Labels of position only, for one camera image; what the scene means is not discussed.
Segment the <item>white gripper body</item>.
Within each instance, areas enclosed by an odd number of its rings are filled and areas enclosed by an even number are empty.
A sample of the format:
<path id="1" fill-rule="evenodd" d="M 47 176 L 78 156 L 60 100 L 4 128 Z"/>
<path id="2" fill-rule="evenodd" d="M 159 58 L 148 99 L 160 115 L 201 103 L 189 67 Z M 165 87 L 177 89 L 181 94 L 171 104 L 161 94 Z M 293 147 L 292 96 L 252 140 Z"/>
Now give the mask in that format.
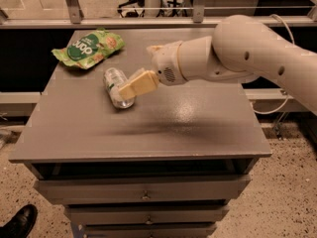
<path id="1" fill-rule="evenodd" d="M 180 85 L 186 82 L 178 64 L 178 49 L 182 41 L 162 45 L 162 49 L 151 57 L 152 69 L 159 81 L 167 86 Z"/>

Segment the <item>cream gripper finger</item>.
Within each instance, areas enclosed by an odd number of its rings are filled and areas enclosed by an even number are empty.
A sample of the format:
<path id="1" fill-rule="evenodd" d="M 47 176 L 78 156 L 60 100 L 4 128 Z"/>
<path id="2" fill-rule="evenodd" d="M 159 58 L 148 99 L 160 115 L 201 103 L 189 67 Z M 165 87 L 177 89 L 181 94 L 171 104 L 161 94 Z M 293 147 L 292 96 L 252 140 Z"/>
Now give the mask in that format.
<path id="1" fill-rule="evenodd" d="M 122 84 L 118 91 L 124 99 L 131 99 L 155 91 L 159 86 L 159 77 L 153 70 L 138 69 Z"/>
<path id="2" fill-rule="evenodd" d="M 149 54 L 150 57 L 153 57 L 156 52 L 162 49 L 162 45 L 157 45 L 157 46 L 148 46 L 147 47 L 147 53 Z"/>

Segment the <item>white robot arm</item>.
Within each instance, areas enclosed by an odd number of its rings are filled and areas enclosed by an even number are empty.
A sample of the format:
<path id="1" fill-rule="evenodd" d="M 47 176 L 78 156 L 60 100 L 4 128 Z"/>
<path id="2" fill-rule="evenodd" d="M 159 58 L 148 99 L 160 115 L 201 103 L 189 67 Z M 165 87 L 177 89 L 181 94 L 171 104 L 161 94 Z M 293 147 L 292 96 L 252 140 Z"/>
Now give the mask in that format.
<path id="1" fill-rule="evenodd" d="M 149 46 L 152 68 L 137 70 L 119 87 L 123 99 L 190 80 L 253 81 L 263 77 L 317 114 L 317 54 L 287 41 L 244 15 L 222 20 L 210 36 Z"/>

